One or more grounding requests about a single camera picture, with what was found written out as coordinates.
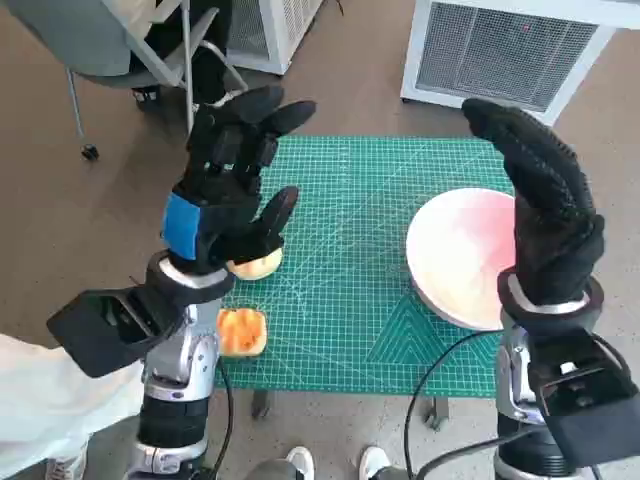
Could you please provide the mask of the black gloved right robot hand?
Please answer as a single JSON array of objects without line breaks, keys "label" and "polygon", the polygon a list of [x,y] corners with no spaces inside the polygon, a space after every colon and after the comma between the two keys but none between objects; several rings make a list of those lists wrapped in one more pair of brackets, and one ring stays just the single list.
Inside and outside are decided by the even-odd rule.
[{"label": "black gloved right robot hand", "polygon": [[516,193],[515,272],[526,298],[579,300],[604,253],[605,221],[576,153],[518,108],[470,98],[462,112],[473,135],[504,157]]}]

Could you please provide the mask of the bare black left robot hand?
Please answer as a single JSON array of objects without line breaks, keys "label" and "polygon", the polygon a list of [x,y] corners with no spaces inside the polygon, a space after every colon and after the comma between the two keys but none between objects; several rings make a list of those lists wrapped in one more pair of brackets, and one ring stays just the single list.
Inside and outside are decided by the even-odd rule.
[{"label": "bare black left robot hand", "polygon": [[312,100],[285,104],[284,90],[248,90],[220,107],[201,105],[186,145],[188,162],[169,195],[162,237],[171,263],[193,274],[245,264],[281,248],[299,198],[289,185],[261,202],[261,172],[280,138],[316,111]]}]

